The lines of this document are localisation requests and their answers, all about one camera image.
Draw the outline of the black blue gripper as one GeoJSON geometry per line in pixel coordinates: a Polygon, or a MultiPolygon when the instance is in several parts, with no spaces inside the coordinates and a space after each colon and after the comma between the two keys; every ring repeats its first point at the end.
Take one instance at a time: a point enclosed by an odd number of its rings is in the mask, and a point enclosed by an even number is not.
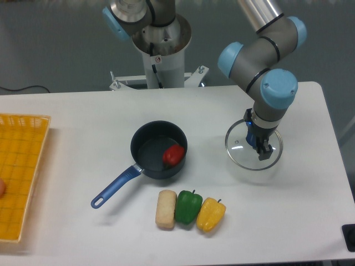
{"type": "Polygon", "coordinates": [[[244,121],[247,126],[247,143],[256,149],[260,161],[268,160],[272,155],[272,146],[268,142],[275,132],[275,127],[268,121],[261,120],[253,108],[245,111],[244,121]]]}

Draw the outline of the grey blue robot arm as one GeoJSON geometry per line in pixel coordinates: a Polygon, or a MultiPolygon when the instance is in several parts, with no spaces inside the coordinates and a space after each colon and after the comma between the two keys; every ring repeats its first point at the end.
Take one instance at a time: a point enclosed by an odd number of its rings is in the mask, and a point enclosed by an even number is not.
{"type": "MultiPolygon", "coordinates": [[[[239,1],[239,5],[258,38],[247,46],[229,44],[217,65],[254,101],[244,115],[246,142],[263,161],[273,154],[270,136],[298,89],[295,76],[275,64],[305,42],[307,29],[298,18],[285,17],[275,1],[239,1]]],[[[131,39],[141,52],[149,88],[183,86],[191,27],[177,14],[174,1],[111,1],[102,14],[119,39],[131,39]]]]}

